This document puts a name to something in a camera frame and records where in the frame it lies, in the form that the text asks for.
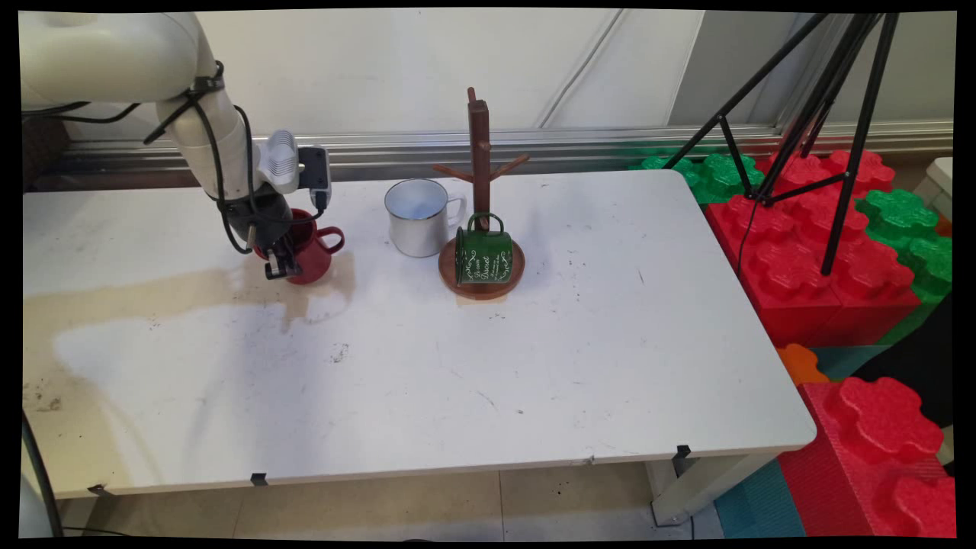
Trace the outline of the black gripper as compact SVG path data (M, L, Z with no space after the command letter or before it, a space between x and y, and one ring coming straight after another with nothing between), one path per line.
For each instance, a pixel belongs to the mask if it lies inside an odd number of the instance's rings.
M293 237L282 237L289 232L292 221L291 208L277 191L257 190L242 199L242 236L249 248L264 251L267 279L303 274Z

